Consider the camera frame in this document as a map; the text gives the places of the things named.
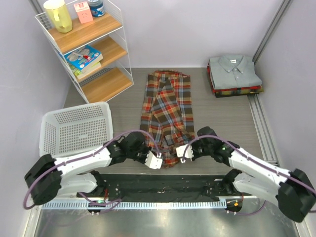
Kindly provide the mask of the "brown red plaid shirt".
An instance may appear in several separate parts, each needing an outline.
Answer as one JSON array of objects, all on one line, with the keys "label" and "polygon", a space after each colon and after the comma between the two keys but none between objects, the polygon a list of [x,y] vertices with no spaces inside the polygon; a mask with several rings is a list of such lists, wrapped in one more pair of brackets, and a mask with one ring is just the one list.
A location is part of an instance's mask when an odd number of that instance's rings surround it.
[{"label": "brown red plaid shirt", "polygon": [[140,128],[152,136],[147,145],[162,152],[163,167],[180,162],[176,148],[195,136],[189,75],[171,70],[148,74]]}]

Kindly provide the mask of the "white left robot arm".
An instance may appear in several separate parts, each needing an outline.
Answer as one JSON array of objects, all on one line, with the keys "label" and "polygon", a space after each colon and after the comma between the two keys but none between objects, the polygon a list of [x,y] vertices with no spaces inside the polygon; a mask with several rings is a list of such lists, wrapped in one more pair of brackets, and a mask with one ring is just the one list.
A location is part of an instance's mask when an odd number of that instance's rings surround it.
[{"label": "white left robot arm", "polygon": [[43,155],[24,176],[28,190],[23,207],[31,209],[56,197],[77,193],[83,198],[106,197],[107,182],[96,171],[98,168],[137,161],[150,169],[160,169],[159,150],[147,146],[147,132],[132,130],[122,133],[103,145],[73,156],[53,158]]}]

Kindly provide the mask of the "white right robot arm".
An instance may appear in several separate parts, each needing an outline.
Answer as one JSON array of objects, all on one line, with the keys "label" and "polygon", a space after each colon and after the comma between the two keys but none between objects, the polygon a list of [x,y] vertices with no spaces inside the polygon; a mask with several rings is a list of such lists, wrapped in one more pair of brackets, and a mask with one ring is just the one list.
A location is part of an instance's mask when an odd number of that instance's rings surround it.
[{"label": "white right robot arm", "polygon": [[300,170],[280,168],[263,161],[239,145],[219,138],[213,129],[204,127],[186,146],[191,160],[210,156],[231,167],[223,182],[225,193],[246,193],[279,208],[290,220],[301,223],[313,212],[316,190],[307,174]]}]

